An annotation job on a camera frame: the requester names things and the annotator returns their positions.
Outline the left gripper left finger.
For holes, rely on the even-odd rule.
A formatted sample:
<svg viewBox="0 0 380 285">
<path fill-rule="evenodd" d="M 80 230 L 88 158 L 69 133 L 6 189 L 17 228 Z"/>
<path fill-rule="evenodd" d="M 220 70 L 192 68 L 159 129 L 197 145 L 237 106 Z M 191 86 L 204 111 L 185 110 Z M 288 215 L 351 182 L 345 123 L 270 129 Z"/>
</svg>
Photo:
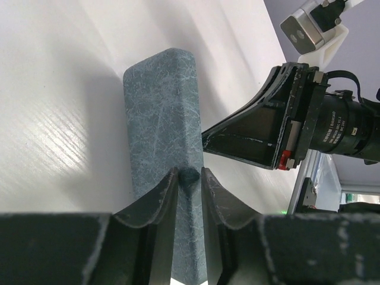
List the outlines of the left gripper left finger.
<svg viewBox="0 0 380 285">
<path fill-rule="evenodd" d="M 91 256 L 86 284 L 169 284 L 178 201 L 178 169 L 112 214 Z"/>
</svg>

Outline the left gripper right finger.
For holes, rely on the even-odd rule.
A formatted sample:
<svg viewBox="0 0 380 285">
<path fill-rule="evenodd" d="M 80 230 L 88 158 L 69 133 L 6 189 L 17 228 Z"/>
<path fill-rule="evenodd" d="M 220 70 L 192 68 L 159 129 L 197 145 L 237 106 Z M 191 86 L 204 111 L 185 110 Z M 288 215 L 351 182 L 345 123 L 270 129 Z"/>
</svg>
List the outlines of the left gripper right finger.
<svg viewBox="0 0 380 285">
<path fill-rule="evenodd" d="M 206 167 L 201 195 L 208 283 L 278 284 L 271 217 L 234 196 Z"/>
</svg>

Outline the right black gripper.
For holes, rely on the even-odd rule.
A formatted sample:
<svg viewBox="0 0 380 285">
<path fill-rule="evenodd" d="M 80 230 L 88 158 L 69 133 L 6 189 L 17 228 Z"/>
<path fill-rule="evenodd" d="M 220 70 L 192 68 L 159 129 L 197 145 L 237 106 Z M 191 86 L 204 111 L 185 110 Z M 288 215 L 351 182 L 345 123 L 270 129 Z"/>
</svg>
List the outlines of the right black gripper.
<svg viewBox="0 0 380 285">
<path fill-rule="evenodd" d="M 275 169 L 296 72 L 296 64 L 272 68 L 254 98 L 202 133 L 203 151 Z M 327 92 L 329 80 L 337 78 L 353 81 L 357 91 Z M 366 165 L 379 163 L 379 100 L 361 96 L 352 72 L 315 72 L 306 93 L 312 96 L 307 113 L 291 121 L 297 138 L 282 151 L 278 169 L 295 168 L 308 150 L 362 159 Z"/>
</svg>

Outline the blue glasses case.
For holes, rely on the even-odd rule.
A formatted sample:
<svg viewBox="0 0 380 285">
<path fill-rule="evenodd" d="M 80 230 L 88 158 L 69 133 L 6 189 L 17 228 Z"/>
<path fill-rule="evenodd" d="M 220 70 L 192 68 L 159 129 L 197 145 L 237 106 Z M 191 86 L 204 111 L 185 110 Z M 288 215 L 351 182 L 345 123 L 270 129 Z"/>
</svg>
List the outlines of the blue glasses case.
<svg viewBox="0 0 380 285">
<path fill-rule="evenodd" d="M 141 197 L 170 168 L 178 168 L 172 277 L 202 284 L 207 279 L 204 159 L 195 58 L 186 50 L 166 49 L 128 68 L 123 90 L 134 195 Z"/>
</svg>

